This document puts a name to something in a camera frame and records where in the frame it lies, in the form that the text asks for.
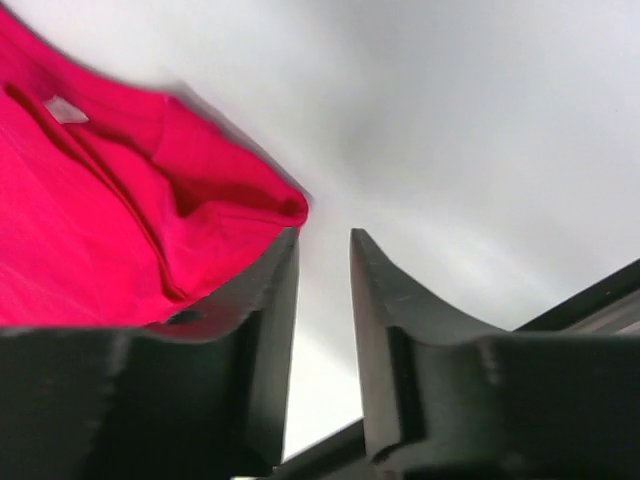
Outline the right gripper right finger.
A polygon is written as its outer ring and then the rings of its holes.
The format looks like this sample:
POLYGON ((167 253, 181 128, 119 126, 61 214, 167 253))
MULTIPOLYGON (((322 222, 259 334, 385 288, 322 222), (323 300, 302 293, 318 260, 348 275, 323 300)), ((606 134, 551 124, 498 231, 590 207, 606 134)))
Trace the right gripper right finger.
POLYGON ((426 438, 416 352, 502 330, 432 293, 362 228, 350 233, 350 275, 365 444, 371 461, 380 463, 426 438))

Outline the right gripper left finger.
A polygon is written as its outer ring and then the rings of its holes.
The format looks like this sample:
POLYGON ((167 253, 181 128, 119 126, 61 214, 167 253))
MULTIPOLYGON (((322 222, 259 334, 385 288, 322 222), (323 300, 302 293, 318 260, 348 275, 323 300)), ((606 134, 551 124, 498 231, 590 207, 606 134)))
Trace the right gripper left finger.
POLYGON ((271 470, 282 459, 299 278, 299 232, 284 230, 249 268, 154 325, 150 337, 182 347, 180 404, 206 422, 215 451, 236 470, 271 470), (195 367, 204 367, 198 380, 195 367))

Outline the red t shirt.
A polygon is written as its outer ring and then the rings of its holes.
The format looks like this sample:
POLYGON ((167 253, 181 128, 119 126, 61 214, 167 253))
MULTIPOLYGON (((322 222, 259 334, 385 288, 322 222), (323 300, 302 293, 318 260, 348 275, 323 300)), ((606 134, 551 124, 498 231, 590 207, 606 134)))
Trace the red t shirt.
POLYGON ((214 122, 101 77, 1 15, 1 324, 160 323, 308 216, 214 122))

